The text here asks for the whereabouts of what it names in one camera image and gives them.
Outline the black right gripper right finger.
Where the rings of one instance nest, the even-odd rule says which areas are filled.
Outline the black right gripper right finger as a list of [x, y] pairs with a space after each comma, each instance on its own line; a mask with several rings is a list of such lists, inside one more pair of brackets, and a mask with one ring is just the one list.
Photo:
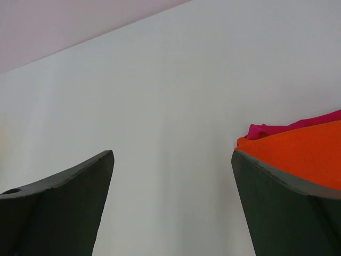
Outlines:
[[340, 190], [240, 150], [231, 164], [256, 255], [340, 255]]

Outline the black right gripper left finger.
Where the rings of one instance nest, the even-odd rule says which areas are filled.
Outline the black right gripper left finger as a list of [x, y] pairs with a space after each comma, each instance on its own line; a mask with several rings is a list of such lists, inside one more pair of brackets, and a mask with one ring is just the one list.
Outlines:
[[92, 255], [114, 162], [106, 150], [1, 193], [1, 255]]

